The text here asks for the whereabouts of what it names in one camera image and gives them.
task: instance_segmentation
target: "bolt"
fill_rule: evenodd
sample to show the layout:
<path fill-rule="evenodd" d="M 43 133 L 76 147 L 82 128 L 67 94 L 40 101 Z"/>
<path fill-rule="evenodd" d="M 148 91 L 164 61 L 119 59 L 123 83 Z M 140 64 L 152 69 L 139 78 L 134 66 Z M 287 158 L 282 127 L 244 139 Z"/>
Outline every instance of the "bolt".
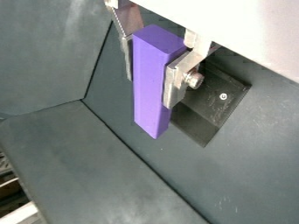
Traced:
<path fill-rule="evenodd" d="M 202 85 L 203 79 L 204 79 L 204 76 L 196 72 L 195 68 L 184 75 L 184 82 L 194 89 L 199 88 L 199 86 Z"/>
<path fill-rule="evenodd" d="M 227 94 L 220 94 L 219 98 L 226 101 L 228 99 L 228 95 Z"/>

